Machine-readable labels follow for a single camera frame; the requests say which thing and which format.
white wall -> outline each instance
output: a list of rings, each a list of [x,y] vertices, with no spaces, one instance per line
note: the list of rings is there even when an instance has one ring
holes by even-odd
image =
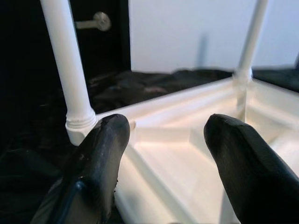
[[[293,65],[299,0],[272,0],[255,66]],[[132,70],[238,64],[255,0],[130,0]]]

white plastic base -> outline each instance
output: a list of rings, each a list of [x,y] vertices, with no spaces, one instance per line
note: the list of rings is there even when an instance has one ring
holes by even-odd
[[[297,175],[298,98],[254,81],[245,116]],[[115,195],[126,223],[237,222],[203,138],[211,114],[241,115],[231,78],[97,116],[115,112],[136,122]]]

white rod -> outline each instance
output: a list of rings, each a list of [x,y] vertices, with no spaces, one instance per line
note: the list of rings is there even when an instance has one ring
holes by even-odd
[[[261,37],[269,0],[257,0],[236,75],[251,79],[251,65]]]
[[[72,140],[72,134],[91,130],[96,117],[88,99],[71,8],[68,0],[40,1],[67,106],[66,128],[77,145],[81,140]]]

